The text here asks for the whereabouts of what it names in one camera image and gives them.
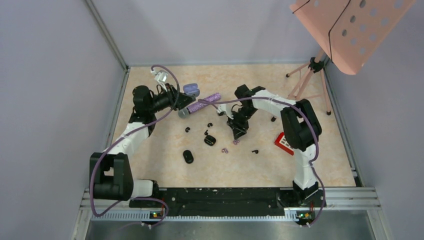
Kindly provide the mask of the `lavender earbud charging case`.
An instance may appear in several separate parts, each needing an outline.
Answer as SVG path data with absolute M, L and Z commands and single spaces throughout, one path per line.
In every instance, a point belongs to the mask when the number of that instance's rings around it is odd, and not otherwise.
M 197 83 L 189 83 L 183 86 L 184 94 L 197 98 L 200 95 L 200 89 Z

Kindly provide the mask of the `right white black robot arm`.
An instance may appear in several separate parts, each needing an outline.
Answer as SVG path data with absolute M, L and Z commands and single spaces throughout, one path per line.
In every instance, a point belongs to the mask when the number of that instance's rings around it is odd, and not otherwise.
M 245 84 L 234 92 L 240 107 L 233 110 L 231 104 L 219 104 L 219 115 L 227 116 L 234 140 L 244 136 L 249 129 L 249 119 L 258 111 L 279 116 L 283 134 L 295 157 L 293 200 L 299 206 L 307 206 L 319 190 L 319 181 L 313 163 L 319 155 L 318 140 L 322 127 L 311 103 L 307 99 L 289 100 L 271 93 L 262 86 L 248 88 Z

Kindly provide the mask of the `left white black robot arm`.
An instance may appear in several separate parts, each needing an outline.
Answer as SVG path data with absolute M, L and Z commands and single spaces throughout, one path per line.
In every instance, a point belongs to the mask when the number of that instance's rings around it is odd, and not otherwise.
M 145 85 L 137 86 L 132 96 L 134 106 L 123 133 L 109 148 L 90 156 L 90 195 L 94 199 L 117 201 L 141 197 L 147 206 L 154 207 L 161 198 L 159 191 L 154 189 L 157 183 L 149 179 L 134 179 L 130 159 L 153 133 L 156 113 L 166 108 L 182 110 L 196 98 L 180 92 L 169 83 L 157 94 Z

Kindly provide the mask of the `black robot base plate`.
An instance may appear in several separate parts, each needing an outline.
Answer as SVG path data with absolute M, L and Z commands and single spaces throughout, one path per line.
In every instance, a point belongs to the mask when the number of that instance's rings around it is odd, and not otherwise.
M 265 217 L 283 216 L 289 208 L 318 210 L 326 205 L 322 190 L 302 200 L 291 187 L 170 187 L 155 190 L 152 198 L 130 200 L 129 207 L 168 206 L 168 217 Z

